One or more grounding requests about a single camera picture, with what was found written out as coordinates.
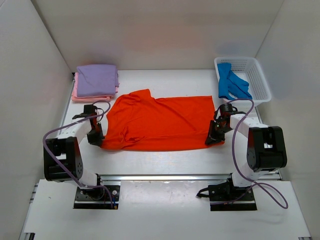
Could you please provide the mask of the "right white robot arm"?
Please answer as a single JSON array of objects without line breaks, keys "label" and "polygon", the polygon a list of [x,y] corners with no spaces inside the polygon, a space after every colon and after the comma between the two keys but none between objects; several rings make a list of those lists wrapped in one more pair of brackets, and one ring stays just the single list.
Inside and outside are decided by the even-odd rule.
[{"label": "right white robot arm", "polygon": [[[204,143],[206,146],[223,143],[225,134],[231,131],[231,153],[236,171],[230,177],[234,187],[247,188],[260,177],[287,165],[282,128],[259,123],[229,102],[215,111]],[[247,138],[246,163],[242,166],[238,166],[235,155],[237,133]]]}]

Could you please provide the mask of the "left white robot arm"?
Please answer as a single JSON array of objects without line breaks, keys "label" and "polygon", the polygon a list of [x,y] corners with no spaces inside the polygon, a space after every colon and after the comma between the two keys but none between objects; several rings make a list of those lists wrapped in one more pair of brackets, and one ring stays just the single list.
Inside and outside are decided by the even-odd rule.
[{"label": "left white robot arm", "polygon": [[101,185],[101,177],[85,169],[80,143],[84,138],[90,145],[101,147],[104,138],[102,125],[98,118],[94,104],[86,104],[83,113],[73,116],[72,123],[60,127],[63,130],[55,138],[48,138],[47,133],[43,139],[44,177],[47,181],[65,182],[74,181],[80,188],[91,189]]}]

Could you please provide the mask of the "orange t shirt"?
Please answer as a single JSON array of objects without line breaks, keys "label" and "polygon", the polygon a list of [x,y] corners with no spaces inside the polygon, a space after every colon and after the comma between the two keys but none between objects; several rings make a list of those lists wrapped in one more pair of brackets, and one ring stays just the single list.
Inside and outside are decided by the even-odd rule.
[{"label": "orange t shirt", "polygon": [[101,148],[169,152],[205,149],[215,106],[210,95],[154,98],[149,89],[118,97]]}]

